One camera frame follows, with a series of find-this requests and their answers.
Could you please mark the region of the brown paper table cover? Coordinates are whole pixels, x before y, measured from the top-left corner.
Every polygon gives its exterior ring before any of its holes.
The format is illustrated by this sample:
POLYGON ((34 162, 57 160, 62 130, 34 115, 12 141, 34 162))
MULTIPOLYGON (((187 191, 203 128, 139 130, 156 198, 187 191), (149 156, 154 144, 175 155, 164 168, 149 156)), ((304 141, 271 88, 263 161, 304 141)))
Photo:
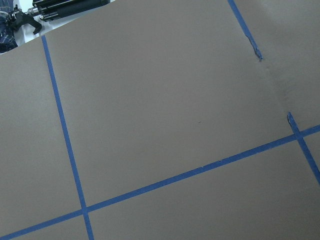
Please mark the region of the brown paper table cover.
POLYGON ((3 240, 317 240, 320 3, 116 0, 0 57, 3 240))

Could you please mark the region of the black folded tripod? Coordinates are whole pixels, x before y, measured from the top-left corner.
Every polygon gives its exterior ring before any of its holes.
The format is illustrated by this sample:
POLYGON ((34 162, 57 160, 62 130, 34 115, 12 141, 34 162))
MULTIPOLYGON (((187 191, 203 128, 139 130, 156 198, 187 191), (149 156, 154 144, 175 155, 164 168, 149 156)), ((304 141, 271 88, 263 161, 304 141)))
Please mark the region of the black folded tripod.
POLYGON ((8 13, 6 25, 18 31, 23 25, 34 27, 33 34, 38 34, 42 24, 34 19, 39 16, 43 22, 51 22, 109 4, 109 0, 34 0, 32 7, 23 12, 17 6, 8 13))

